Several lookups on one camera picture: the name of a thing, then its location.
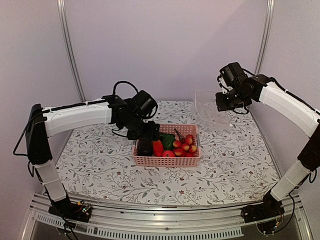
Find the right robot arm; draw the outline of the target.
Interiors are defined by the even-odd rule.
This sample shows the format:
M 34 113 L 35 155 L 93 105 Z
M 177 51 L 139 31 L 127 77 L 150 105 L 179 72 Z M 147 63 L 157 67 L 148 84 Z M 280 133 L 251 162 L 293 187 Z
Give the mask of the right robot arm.
M 223 89 L 215 95 L 218 111 L 246 108 L 256 101 L 285 116 L 308 137 L 296 161 L 263 196 L 262 203 L 250 204 L 241 210 L 241 216 L 247 223 L 284 214 L 282 200 L 299 188 L 310 173 L 320 166 L 320 113 L 281 88 L 273 77 L 221 73 L 217 81 Z

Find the red lychee bunch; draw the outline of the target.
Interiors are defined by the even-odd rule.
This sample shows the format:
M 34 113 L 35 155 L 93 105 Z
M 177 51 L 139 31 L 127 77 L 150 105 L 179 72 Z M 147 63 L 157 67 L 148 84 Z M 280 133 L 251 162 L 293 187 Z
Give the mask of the red lychee bunch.
M 177 128 L 174 128 L 175 140 L 172 143 L 173 153 L 178 158 L 198 157 L 199 149 L 192 134 L 183 135 Z

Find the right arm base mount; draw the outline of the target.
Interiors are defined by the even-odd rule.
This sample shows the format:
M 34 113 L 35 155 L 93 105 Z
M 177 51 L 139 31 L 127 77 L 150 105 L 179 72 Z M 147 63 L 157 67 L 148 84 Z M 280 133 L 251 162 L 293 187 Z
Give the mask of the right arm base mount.
M 285 210 L 280 205 L 270 206 L 268 204 L 249 204 L 241 209 L 240 216 L 244 219 L 245 223 L 265 220 L 280 216 L 285 213 Z

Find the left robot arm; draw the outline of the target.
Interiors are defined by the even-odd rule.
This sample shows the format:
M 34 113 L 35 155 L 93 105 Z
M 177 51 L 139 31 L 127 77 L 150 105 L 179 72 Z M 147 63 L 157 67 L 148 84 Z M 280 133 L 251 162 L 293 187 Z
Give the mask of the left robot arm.
M 156 141 L 160 126 L 150 118 L 157 109 L 155 100 L 143 90 L 127 99 L 112 94 L 72 105 L 43 108 L 35 104 L 32 107 L 25 129 L 26 155 L 52 206 L 63 217 L 70 217 L 75 210 L 53 163 L 48 139 L 76 128 L 115 124 L 120 130 L 126 128 L 128 140 Z

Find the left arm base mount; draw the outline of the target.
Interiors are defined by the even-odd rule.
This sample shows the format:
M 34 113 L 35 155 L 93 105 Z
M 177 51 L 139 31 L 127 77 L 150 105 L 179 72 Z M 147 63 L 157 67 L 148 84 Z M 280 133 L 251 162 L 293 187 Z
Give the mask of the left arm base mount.
M 88 223 L 92 210 L 90 203 L 83 201 L 80 201 L 80 204 L 72 203 L 68 198 L 65 198 L 57 202 L 52 201 L 48 213 L 63 219 Z

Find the clear zip top bag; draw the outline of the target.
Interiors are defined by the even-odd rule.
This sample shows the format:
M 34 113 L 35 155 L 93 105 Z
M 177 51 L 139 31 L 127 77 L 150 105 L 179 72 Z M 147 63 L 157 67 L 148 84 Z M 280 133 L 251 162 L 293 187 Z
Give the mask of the clear zip top bag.
M 218 111 L 216 93 L 211 90 L 193 89 L 193 114 L 201 125 L 212 130 L 231 128 L 225 111 Z

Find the dark purple eggplant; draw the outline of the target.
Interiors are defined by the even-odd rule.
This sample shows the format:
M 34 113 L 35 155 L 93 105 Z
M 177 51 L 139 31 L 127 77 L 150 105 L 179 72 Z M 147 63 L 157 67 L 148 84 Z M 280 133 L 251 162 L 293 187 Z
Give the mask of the dark purple eggplant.
M 153 155 L 153 142 L 149 139 L 141 139 L 137 145 L 137 155 L 151 157 Z

